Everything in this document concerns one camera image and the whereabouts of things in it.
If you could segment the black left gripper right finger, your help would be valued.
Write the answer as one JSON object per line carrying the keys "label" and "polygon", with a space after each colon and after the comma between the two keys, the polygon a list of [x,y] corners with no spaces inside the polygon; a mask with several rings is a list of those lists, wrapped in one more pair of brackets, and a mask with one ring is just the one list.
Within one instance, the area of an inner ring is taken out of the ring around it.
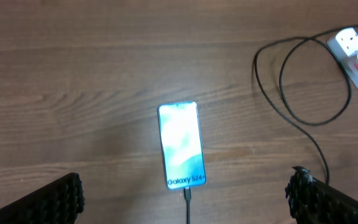
{"label": "black left gripper right finger", "polygon": [[358,224],[358,201],[295,166],[285,187],[290,215],[297,223]]}

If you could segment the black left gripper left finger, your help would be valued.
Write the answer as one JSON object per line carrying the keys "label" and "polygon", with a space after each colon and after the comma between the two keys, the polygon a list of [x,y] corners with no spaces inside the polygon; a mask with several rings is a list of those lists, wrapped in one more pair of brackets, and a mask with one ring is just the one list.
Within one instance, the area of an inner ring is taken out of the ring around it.
{"label": "black left gripper left finger", "polygon": [[0,223],[74,223],[84,209],[82,181],[72,172],[0,208]]}

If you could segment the blue Samsung Galaxy smartphone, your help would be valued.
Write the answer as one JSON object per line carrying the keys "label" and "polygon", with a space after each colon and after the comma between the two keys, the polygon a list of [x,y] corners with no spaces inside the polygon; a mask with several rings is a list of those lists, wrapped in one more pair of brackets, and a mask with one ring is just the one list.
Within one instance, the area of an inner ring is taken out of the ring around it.
{"label": "blue Samsung Galaxy smartphone", "polygon": [[205,184],[198,105],[194,101],[168,103],[160,105],[157,113],[167,188]]}

